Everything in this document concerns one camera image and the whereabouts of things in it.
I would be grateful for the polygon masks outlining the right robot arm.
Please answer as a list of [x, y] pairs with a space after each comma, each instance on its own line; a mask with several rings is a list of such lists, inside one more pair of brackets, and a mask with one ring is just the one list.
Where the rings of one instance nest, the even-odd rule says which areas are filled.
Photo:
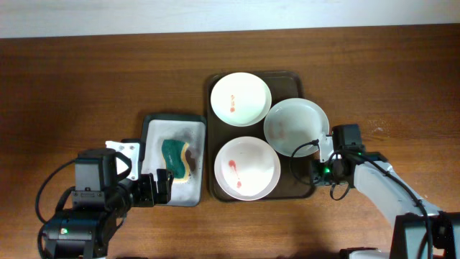
[[442, 258], [459, 257], [459, 213], [444, 212], [417, 194], [394, 171], [385, 156], [368, 153], [356, 124], [335, 126], [332, 133], [315, 133], [323, 177], [336, 187], [346, 182], [366, 196], [392, 225], [387, 253], [377, 248], [346, 248], [340, 258]]

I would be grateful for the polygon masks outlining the pale blue plate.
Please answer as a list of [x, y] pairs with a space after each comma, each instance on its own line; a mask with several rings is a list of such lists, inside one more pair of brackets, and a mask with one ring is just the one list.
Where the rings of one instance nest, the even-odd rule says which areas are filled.
[[264, 119], [264, 135], [281, 155], [301, 158], [318, 151], [313, 140], [325, 140], [329, 121], [319, 105], [301, 98], [283, 100], [274, 105]]

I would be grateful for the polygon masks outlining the pink white plate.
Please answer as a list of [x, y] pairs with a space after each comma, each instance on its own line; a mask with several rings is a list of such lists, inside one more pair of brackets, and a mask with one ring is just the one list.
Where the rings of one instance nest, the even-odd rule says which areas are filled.
[[213, 169], [218, 186], [240, 201], [266, 197], [281, 175], [277, 153], [256, 137], [238, 137], [227, 142], [218, 151]]

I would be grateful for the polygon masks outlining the green yellow sponge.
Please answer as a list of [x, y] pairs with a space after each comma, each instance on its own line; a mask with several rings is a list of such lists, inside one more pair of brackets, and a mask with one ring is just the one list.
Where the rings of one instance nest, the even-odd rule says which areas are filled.
[[189, 144], [180, 140], [164, 140], [162, 142], [162, 156], [166, 169], [173, 173], [174, 181], [185, 183], [189, 179], [190, 166], [186, 159]]

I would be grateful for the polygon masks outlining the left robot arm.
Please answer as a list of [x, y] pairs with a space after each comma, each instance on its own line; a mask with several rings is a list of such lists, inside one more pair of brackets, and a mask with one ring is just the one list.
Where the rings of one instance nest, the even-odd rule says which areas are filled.
[[139, 139], [107, 141], [71, 160], [75, 185], [66, 189], [37, 235], [41, 258], [105, 258], [109, 242], [133, 207], [167, 204], [174, 175], [141, 172], [145, 146]]

